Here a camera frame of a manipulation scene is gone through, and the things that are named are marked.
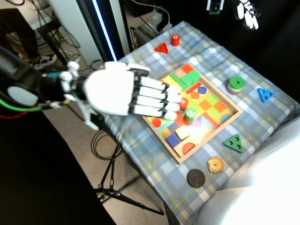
robotic arm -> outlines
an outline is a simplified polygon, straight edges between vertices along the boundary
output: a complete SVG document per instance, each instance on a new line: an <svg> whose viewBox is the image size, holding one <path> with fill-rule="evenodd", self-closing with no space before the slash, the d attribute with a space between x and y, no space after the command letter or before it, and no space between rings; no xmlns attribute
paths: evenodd
<svg viewBox="0 0 300 225"><path fill-rule="evenodd" d="M148 78L148 67L105 62L89 76L78 73L75 61L67 67L67 71L41 74L0 48L0 98L28 110L38 103L45 104L42 109L50 109L74 101L85 124L96 130L98 127L90 121L91 113L177 118L179 88Z"/></svg>

white robotic hand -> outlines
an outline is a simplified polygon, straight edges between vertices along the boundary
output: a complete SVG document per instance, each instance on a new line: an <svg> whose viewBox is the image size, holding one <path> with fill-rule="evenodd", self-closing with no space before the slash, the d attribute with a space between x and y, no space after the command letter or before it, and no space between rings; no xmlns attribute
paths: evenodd
<svg viewBox="0 0 300 225"><path fill-rule="evenodd" d="M83 90L90 106L109 115L140 114L175 120L180 109L179 88L148 78L148 67L106 62L93 72Z"/></svg>

plaid tablecloth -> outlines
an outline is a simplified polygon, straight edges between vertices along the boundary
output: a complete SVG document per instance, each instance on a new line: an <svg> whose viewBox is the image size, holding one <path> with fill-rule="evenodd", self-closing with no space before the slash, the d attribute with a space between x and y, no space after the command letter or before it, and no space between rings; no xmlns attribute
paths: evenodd
<svg viewBox="0 0 300 225"><path fill-rule="evenodd" d="M170 44L172 34L180 35L180 46ZM162 42L167 43L168 54L154 51ZM140 116L105 116L106 123L126 153L182 224L192 224L196 212L215 191L284 121L300 112L295 100L186 22L181 22L120 61L150 67L150 77L155 79L191 63L244 111L180 165ZM228 94L225 87L228 79L236 75L241 76L246 85L240 94L234 96ZM271 90L275 96L262 103L257 88ZM243 153L223 145L225 140L237 133L242 139ZM212 174L208 171L206 162L212 156L219 156L225 162L222 172ZM193 188L187 182L188 172L195 168L203 171L206 177L201 188Z"/></svg>

led light strip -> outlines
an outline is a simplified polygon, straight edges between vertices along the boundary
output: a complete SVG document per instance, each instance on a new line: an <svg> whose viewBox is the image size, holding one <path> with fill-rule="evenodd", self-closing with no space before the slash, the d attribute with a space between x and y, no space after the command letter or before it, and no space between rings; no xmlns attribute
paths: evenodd
<svg viewBox="0 0 300 225"><path fill-rule="evenodd" d="M113 47L112 47L111 41L110 41L110 39L109 39L109 37L108 37L108 33L107 33L107 31L106 31L106 27L105 27L105 25L104 25L104 21L103 21L102 16L101 16L101 13L100 13L100 10L99 10L99 6L98 6L96 0L92 0L92 2L93 2L93 5L94 5L94 7L95 7L95 10L96 10L96 13L97 13L99 22L100 22L100 24L101 24L101 27L102 27L102 30L103 30L103 32L104 32L106 41L107 41L107 43L108 43L109 49L111 50L113 60L116 62L116 61L117 61L117 58L116 58L116 56L115 56L115 54L114 54L114 51L113 51Z"/></svg>

shoe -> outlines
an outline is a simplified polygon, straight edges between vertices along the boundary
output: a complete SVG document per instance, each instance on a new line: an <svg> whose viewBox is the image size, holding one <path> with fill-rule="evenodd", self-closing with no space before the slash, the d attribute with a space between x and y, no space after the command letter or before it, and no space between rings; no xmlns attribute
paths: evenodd
<svg viewBox="0 0 300 225"><path fill-rule="evenodd" d="M31 63L30 66L33 69L40 70L46 66L52 65L57 60L57 56L54 54L53 56L45 56L41 55L41 58L38 63Z"/></svg>

